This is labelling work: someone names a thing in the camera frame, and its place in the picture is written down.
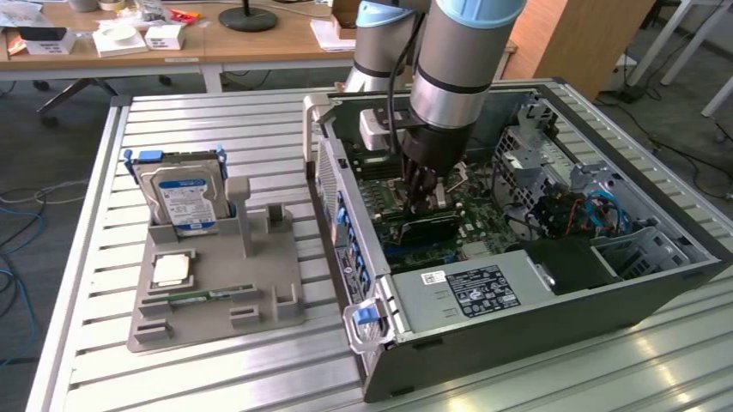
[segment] blue hard drive label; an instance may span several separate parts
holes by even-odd
[[[205,179],[169,180],[158,184],[171,223],[182,230],[214,226],[217,215],[211,201],[205,197],[209,184]]]

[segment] table leg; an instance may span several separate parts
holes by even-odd
[[[728,97],[733,94],[733,76],[731,77],[731,80],[728,83],[725,83],[725,86],[723,86],[721,91],[715,95],[713,99],[711,100],[711,103],[708,103],[708,106],[705,106],[705,109],[703,109],[701,113],[703,115],[709,118],[715,111],[719,110],[719,107],[721,107],[723,101],[728,99]]]
[[[222,79],[221,74],[223,72],[221,64],[205,64],[201,66],[202,76],[205,77],[206,92],[207,93],[221,93],[222,89]]]
[[[677,58],[677,61],[675,61],[673,67],[667,71],[665,77],[663,77],[661,83],[665,86],[669,86],[669,84],[673,82],[675,77],[680,73],[680,70],[683,69],[685,63],[688,62],[689,58],[700,47],[700,44],[708,37],[708,34],[713,31],[715,26],[719,24],[719,21],[721,21],[721,18],[727,15],[732,3],[733,0],[727,0],[725,2],[723,2],[723,5],[717,9],[717,11],[711,15],[711,18],[708,19],[700,30],[697,30],[696,37],[689,42],[688,47],[685,47],[685,51]]]
[[[673,31],[680,26],[680,23],[685,18],[685,15],[688,14],[691,8],[692,8],[692,0],[683,0],[681,5],[677,8],[677,11],[675,12],[673,18],[669,19],[669,21],[667,22],[665,28],[663,29],[663,33],[660,33],[660,35],[657,36],[657,39],[655,40],[652,47],[649,48],[647,54],[644,55],[644,59],[641,60],[636,70],[632,73],[632,77],[629,78],[631,86],[636,85],[640,82],[641,77],[647,72],[647,69],[649,68],[649,66],[655,62],[655,59],[657,58],[657,55],[663,51],[663,47],[665,47],[667,41],[673,36]]]

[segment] orange object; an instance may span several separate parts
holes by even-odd
[[[15,39],[13,39],[9,43],[9,55],[15,56],[25,50],[26,50],[26,42],[23,41],[23,38],[19,36]]]
[[[169,9],[174,15],[171,18],[181,23],[191,24],[194,21],[202,18],[202,14],[193,11],[182,11],[177,9]]]

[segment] wooden cabinet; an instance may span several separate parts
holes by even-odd
[[[528,0],[505,79],[561,77],[593,99],[655,0]]]

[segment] paper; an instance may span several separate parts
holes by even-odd
[[[330,21],[312,20],[310,28],[317,36],[318,45],[326,52],[353,52],[357,48],[357,40],[338,38]]]
[[[53,27],[41,4],[0,0],[0,27]]]

